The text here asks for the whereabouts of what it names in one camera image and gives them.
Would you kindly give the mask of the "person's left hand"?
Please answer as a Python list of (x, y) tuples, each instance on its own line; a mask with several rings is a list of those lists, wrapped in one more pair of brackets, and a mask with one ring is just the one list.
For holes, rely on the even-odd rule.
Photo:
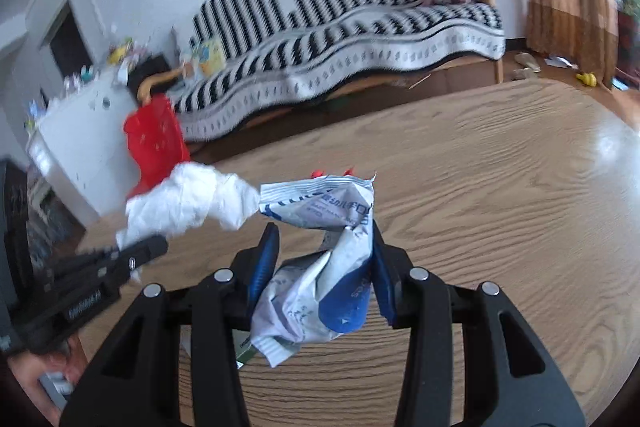
[(88, 364), (77, 334), (67, 338), (67, 347), (67, 355), (58, 351), (46, 355), (33, 355), (24, 351), (8, 360), (16, 381), (51, 426), (58, 425), (62, 412), (40, 384), (40, 377), (45, 373), (62, 373), (66, 381), (77, 385)]

